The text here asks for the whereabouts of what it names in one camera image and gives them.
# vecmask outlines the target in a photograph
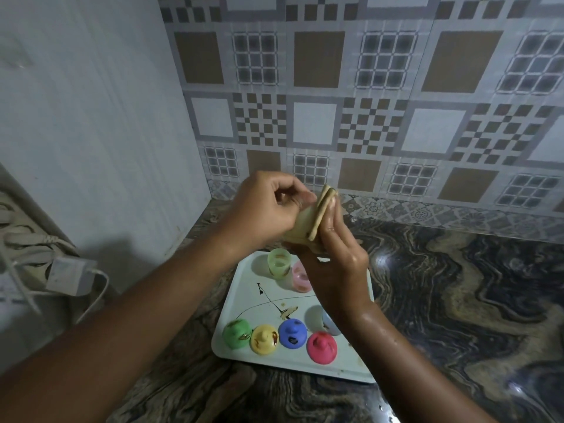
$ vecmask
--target tray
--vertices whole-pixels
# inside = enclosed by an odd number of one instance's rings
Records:
[[[215,355],[224,359],[233,359],[252,364],[285,368],[322,376],[344,378],[364,383],[375,380],[360,356],[349,345],[344,335],[334,337],[337,342],[337,357],[328,365],[313,362],[307,354],[306,346],[292,350],[278,344],[276,350],[266,356],[257,355],[250,347],[232,350],[223,341],[223,328],[237,318],[247,319],[251,327],[271,324],[278,329],[283,322],[282,317],[300,319],[306,324],[308,336],[322,331],[323,309],[313,291],[302,294],[292,289],[292,272],[285,279],[275,280],[268,270],[268,252],[257,251],[237,266],[233,282],[229,288],[227,299],[223,305],[221,316],[213,338],[211,348]],[[292,265],[298,257],[292,255]],[[370,272],[367,270],[368,290],[373,300]]]

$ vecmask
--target white square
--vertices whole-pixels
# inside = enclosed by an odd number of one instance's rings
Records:
[[[421,7],[429,0],[368,0],[367,7]]]
[[[226,0],[228,11],[276,10],[276,0]]]
[[[446,153],[465,113],[463,110],[416,108],[402,150]]]
[[[564,115],[556,119],[549,131],[544,135],[539,145],[528,157],[529,160],[537,160],[539,162],[562,162],[564,154],[564,139],[562,139],[562,131],[564,130]]]
[[[330,145],[336,104],[294,103],[294,142]]]
[[[227,99],[192,98],[200,135],[233,138]]]
[[[540,4],[562,4],[564,0],[540,0]]]

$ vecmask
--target person's left hand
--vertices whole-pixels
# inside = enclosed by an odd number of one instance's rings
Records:
[[[316,200],[293,175],[257,171],[243,181],[218,228],[248,255],[292,229],[300,211]]]

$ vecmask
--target hand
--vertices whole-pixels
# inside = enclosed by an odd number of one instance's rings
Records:
[[[338,323],[343,316],[360,315],[373,305],[366,282],[368,254],[345,226],[338,196],[329,203],[318,232],[331,257],[329,262],[321,262],[305,246],[291,248],[306,269],[321,306]]]
[[[292,229],[317,196],[283,172],[258,171],[243,181],[219,229],[248,255]]]

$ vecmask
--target blue lid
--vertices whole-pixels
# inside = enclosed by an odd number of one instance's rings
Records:
[[[278,335],[285,348],[301,348],[307,340],[307,328],[299,319],[288,319],[280,324]]]

